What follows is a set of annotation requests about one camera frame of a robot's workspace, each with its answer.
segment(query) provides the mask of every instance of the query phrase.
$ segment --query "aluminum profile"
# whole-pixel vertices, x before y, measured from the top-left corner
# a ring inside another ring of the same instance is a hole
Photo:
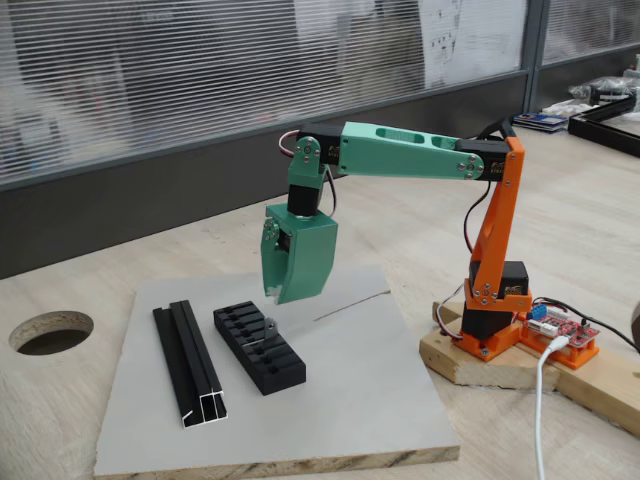
[[[184,428],[227,418],[223,392],[189,301],[153,316]]]

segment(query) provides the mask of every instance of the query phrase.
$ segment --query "red circuit board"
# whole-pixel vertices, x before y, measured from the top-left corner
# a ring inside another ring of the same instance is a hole
[[[582,327],[580,322],[575,320],[559,320],[557,318],[544,317],[538,320],[540,323],[546,323],[558,328],[558,336],[563,335],[570,337],[569,345],[572,347],[584,347],[589,341],[591,341],[596,335],[600,333],[600,330],[591,328],[590,326]]]

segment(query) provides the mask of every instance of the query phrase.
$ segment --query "robotic arm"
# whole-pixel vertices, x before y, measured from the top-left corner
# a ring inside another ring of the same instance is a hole
[[[499,130],[502,138],[491,137]],[[508,122],[477,140],[347,122],[297,134],[287,204],[267,207],[261,254],[265,293],[277,303],[322,292],[333,266],[338,224],[318,210],[329,165],[349,175],[497,183],[464,282],[462,331],[453,341],[490,360],[518,341],[513,315],[532,297],[522,262],[505,261],[525,151]]]

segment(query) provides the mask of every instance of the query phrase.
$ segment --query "wooden block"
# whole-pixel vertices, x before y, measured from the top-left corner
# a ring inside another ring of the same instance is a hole
[[[442,321],[454,332],[462,323],[462,304],[440,309]],[[459,385],[502,388],[535,388],[536,365],[540,354],[518,343],[490,362],[454,346],[435,331],[420,341],[420,355],[431,369]],[[576,403],[640,435],[640,364],[600,347],[600,353],[578,370],[558,362],[544,367],[543,388],[558,390]]]
[[[450,322],[454,332],[460,330],[462,320]],[[511,348],[489,362],[484,362],[456,347],[448,337],[435,331],[420,341],[420,356],[432,370],[457,385],[482,385],[502,388],[533,389],[536,387],[538,361],[532,355]],[[547,366],[543,370],[542,388],[554,390],[560,372]]]

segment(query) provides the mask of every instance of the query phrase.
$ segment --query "black aluminum extrusion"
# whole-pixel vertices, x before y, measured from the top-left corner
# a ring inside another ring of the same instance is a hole
[[[227,418],[222,387],[188,301],[156,308],[160,335],[184,428]]]
[[[640,136],[600,123],[631,112],[635,106],[636,96],[632,95],[624,100],[618,100],[574,115],[569,119],[569,133],[605,147],[640,157]]]

